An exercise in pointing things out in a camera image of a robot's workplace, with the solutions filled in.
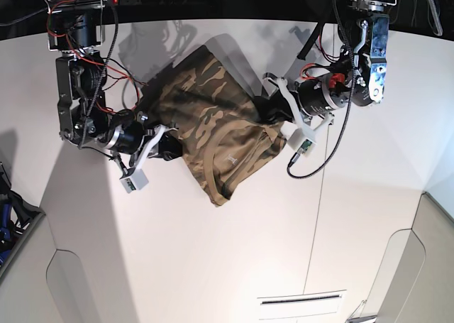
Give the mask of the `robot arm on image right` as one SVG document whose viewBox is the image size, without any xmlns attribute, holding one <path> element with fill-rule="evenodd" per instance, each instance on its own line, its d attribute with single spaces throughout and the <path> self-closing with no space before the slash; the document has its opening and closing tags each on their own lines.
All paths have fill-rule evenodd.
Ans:
<svg viewBox="0 0 454 323">
<path fill-rule="evenodd" d="M 331 125 L 334 111 L 352 105 L 379 104 L 384 96 L 387 73 L 389 16 L 385 9 L 397 0 L 330 0 L 324 15 L 297 55 L 305 60 L 310 49 L 322 45 L 323 28 L 330 17 L 337 23 L 341 46 L 337 55 L 321 54 L 327 63 L 309 63 L 295 80 L 264 74 L 275 91 L 258 101 L 260 123 L 288 121 L 309 130 L 311 120 L 319 117 Z"/>
</svg>

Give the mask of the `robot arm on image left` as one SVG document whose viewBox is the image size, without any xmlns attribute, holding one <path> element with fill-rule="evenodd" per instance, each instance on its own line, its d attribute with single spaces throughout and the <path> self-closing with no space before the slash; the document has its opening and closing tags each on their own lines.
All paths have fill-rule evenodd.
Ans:
<svg viewBox="0 0 454 323">
<path fill-rule="evenodd" d="M 123 175 L 139 170 L 147 158 L 181 157 L 182 146 L 171 137 L 170 128 L 135 107 L 114 110 L 106 104 L 110 72 L 118 73 L 117 82 L 129 81 L 140 96 L 141 83 L 122 64 L 110 66 L 111 51 L 103 56 L 98 49 L 105 38 L 105 9 L 112 10 L 114 29 L 119 29 L 119 0 L 44 1 L 48 46 L 61 54 L 55 61 L 60 138 L 115 161 Z"/>
</svg>

